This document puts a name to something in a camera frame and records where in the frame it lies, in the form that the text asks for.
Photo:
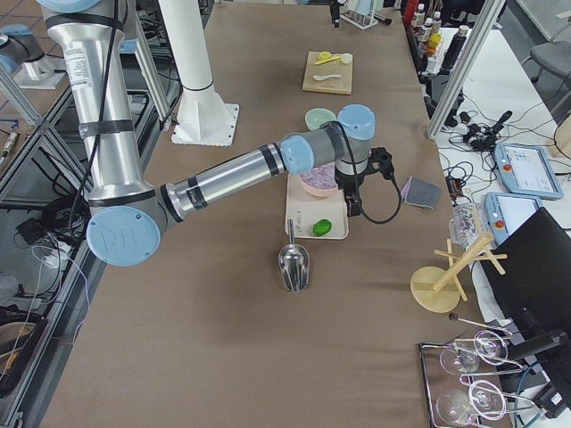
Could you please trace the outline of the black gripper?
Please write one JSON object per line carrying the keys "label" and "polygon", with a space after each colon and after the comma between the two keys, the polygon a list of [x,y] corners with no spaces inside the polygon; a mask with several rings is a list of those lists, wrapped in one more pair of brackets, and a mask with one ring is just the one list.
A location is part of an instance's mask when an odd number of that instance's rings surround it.
{"label": "black gripper", "polygon": [[348,217],[360,215],[358,191],[365,177],[374,174],[393,181],[393,157],[384,147],[372,148],[363,156],[353,155],[353,160],[347,154],[335,161],[335,181],[345,196]]}

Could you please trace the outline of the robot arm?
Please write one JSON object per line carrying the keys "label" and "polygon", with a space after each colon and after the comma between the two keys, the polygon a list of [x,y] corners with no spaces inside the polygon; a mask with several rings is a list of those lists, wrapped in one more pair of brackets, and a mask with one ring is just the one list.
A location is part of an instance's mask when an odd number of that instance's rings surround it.
{"label": "robot arm", "polygon": [[102,262],[131,267],[158,250],[165,232],[214,202],[283,173],[301,175],[331,163],[345,194],[360,199],[368,175],[393,180],[387,150],[372,146],[370,108],[351,104],[336,120],[254,147],[230,160],[239,108],[217,93],[203,21],[194,1],[160,4],[178,69],[181,99],[171,137],[155,148],[144,173],[130,116],[120,44],[135,27],[130,1],[44,1],[49,37],[62,49],[93,181],[86,192],[89,250]]}

